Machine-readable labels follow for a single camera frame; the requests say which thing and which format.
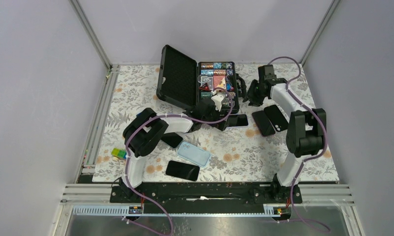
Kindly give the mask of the dark phone case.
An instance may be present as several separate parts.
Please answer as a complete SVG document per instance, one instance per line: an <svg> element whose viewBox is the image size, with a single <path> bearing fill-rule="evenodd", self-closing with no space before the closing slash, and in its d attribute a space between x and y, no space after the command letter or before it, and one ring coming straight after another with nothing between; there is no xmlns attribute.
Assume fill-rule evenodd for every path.
<svg viewBox="0 0 394 236"><path fill-rule="evenodd" d="M288 121L277 105L265 107L264 112L275 131L282 132L288 129Z"/></svg>

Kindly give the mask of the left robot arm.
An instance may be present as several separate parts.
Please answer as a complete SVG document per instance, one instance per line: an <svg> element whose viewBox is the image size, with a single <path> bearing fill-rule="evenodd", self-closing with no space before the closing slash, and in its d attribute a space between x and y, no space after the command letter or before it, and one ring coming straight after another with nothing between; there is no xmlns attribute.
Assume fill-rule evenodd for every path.
<svg viewBox="0 0 394 236"><path fill-rule="evenodd" d="M227 110L217 110L218 102L204 99L180 114L158 114L152 108L145 108L124 129L122 135L126 149L125 171L121 178L125 186L122 196L129 202L140 198L146 156L151 154L162 137L169 133L189 133L198 130L202 124L218 127L223 131L228 126L228 117L234 102Z"/></svg>

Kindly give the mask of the bare dark blue phone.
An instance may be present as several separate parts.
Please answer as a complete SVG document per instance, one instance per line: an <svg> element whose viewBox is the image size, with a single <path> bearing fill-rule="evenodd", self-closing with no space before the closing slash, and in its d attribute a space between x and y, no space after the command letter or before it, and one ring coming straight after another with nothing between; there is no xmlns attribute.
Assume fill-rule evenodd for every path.
<svg viewBox="0 0 394 236"><path fill-rule="evenodd" d="M161 141L175 149L181 144L183 137L177 133L166 133L162 136Z"/></svg>

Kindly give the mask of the bare black phone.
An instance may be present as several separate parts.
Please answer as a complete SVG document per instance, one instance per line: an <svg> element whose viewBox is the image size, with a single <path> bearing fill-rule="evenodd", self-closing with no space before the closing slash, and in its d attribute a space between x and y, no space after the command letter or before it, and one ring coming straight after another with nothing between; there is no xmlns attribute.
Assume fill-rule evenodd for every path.
<svg viewBox="0 0 394 236"><path fill-rule="evenodd" d="M275 129L273 128L269 118L264 111L254 112L252 113L252 117L260 131L260 134L263 137L268 137L275 134Z"/></svg>
<svg viewBox="0 0 394 236"><path fill-rule="evenodd" d="M199 166L171 160L168 162L165 174L189 181L197 181L199 172Z"/></svg>

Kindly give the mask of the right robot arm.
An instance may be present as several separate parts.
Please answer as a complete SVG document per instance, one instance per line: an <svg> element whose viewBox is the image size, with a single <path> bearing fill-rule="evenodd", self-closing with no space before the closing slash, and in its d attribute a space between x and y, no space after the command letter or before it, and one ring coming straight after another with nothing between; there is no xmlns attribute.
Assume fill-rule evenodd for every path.
<svg viewBox="0 0 394 236"><path fill-rule="evenodd" d="M266 98L277 103L289 116L286 145L289 153L283 166L273 176L267 196L276 203L293 203L298 177L307 160L317 158L327 147L326 112L311 109L289 90L289 82L275 75L273 65L258 68L244 97L250 106L260 107Z"/></svg>

